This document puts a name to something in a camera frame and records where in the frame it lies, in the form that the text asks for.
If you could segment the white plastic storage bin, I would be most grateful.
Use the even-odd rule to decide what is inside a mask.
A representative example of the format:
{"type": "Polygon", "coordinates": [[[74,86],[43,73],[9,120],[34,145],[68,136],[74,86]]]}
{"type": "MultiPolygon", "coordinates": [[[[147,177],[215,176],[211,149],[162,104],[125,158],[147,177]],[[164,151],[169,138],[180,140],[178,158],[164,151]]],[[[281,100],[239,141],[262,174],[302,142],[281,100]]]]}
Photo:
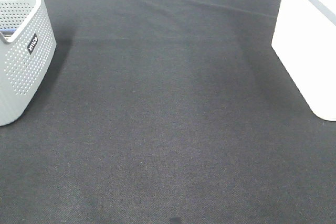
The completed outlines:
{"type": "Polygon", "coordinates": [[[312,112],[335,121],[335,0],[281,0],[271,45],[312,112]]]}

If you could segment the black fabric table mat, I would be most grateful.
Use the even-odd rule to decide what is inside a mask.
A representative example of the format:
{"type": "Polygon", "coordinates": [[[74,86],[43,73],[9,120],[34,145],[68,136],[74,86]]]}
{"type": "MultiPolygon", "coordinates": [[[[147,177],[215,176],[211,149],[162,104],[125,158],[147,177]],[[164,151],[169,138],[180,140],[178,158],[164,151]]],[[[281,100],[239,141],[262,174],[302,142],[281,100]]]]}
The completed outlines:
{"type": "Polygon", "coordinates": [[[271,47],[280,0],[45,0],[1,128],[1,223],[335,223],[335,123],[271,47]]]}

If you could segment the grey perforated laundry basket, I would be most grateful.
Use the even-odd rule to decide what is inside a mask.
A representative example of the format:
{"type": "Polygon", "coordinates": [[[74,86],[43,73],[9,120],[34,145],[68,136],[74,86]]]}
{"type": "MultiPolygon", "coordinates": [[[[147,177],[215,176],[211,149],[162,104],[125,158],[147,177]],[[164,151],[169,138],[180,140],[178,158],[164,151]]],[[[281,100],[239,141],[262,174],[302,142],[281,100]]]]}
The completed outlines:
{"type": "Polygon", "coordinates": [[[39,88],[56,40],[44,0],[1,0],[1,125],[16,121],[39,88]]]}

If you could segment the blue cloth inside basket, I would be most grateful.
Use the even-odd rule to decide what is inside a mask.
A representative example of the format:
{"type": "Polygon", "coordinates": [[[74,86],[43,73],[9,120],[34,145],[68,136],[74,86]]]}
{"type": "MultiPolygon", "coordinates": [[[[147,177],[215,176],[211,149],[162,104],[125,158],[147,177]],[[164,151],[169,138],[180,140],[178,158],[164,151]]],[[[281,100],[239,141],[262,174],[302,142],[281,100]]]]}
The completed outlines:
{"type": "Polygon", "coordinates": [[[16,28],[1,28],[0,32],[4,37],[10,37],[14,34],[16,28]]]}

